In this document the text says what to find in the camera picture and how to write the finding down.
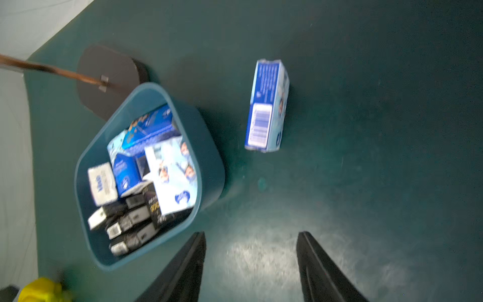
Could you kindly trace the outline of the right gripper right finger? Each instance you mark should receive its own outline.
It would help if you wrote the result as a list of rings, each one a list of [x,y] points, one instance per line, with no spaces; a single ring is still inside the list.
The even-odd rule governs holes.
[[[296,253],[304,301],[367,302],[312,234],[298,234]]]

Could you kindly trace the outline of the dark blue tissue pack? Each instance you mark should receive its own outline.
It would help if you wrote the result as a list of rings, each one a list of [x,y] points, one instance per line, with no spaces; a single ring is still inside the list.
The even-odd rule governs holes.
[[[130,124],[123,139],[122,149],[130,154],[137,154],[147,146],[180,135],[172,110],[165,104]]]

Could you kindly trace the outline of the teal plastic storage box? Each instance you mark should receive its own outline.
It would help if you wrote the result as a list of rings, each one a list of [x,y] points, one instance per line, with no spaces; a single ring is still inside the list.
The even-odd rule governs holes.
[[[142,217],[129,230],[91,231],[99,209],[100,168],[114,175],[114,198],[141,196]],[[200,207],[216,201],[225,168],[200,112],[173,100],[160,85],[133,90],[80,156],[74,191],[96,264],[113,270],[181,233]]]

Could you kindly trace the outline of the blue white tissue pack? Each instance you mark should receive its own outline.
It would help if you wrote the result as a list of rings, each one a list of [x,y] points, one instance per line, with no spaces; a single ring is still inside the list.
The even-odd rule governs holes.
[[[144,184],[134,157],[117,154],[113,162],[113,174],[121,198],[137,194]]]

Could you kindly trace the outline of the blue pocket tissue pack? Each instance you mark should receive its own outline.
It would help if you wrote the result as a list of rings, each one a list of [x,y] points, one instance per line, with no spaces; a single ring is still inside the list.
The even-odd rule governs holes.
[[[281,60],[257,61],[245,148],[263,153],[280,149],[289,96],[289,75]]]

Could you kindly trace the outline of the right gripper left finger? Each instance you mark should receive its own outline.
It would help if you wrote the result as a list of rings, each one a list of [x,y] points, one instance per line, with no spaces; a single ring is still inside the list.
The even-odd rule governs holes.
[[[137,301],[197,302],[205,256],[205,233],[195,232]]]

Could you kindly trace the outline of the light blue tissue pack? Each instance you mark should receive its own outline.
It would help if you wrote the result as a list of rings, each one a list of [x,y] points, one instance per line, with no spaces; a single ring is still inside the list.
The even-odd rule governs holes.
[[[161,213],[164,215],[192,208],[197,200],[197,172],[182,136],[158,142],[145,148]]]

